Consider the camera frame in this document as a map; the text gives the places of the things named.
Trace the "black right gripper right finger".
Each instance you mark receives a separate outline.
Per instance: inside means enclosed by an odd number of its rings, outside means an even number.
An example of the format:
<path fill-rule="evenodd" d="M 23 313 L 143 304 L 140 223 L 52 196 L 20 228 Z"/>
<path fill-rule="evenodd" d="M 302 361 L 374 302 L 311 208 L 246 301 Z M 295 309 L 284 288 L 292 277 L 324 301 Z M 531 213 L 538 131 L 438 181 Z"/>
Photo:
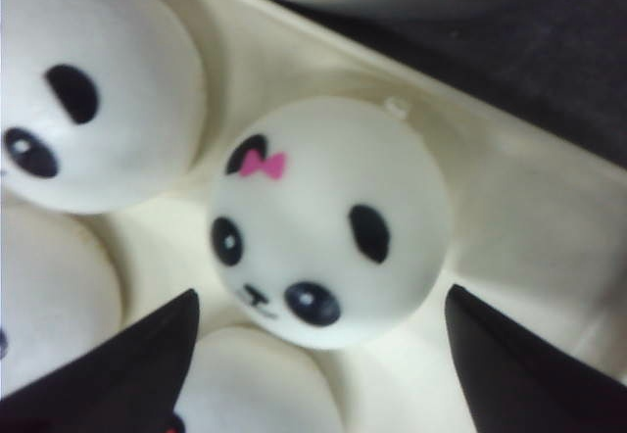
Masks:
<path fill-rule="evenodd" d="M 454 367 L 479 432 L 623 432 L 623 384 L 454 285 L 445 299 Z"/>

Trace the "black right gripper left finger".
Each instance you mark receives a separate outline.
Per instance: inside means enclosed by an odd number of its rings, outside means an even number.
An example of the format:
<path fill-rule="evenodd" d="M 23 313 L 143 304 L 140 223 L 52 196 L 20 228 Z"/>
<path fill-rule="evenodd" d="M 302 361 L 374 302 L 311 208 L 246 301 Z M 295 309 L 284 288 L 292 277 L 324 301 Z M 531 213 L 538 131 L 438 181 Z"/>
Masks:
<path fill-rule="evenodd" d="M 1 402 L 4 432 L 183 432 L 175 411 L 197 338 L 187 290 Z"/>

